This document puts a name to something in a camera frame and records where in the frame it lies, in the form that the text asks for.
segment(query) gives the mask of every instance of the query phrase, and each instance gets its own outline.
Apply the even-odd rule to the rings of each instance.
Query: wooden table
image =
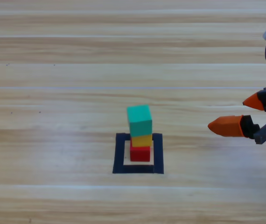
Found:
[[[266,0],[0,0],[0,224],[266,224],[266,143],[207,128],[266,123],[265,30]],[[165,174],[112,174],[139,104]]]

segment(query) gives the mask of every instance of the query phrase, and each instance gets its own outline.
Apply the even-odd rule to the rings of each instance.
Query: black tape square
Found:
[[[127,133],[117,133],[114,155],[114,174],[164,174],[163,137],[160,133],[153,133],[154,164],[153,165],[124,165],[125,141],[130,141]]]

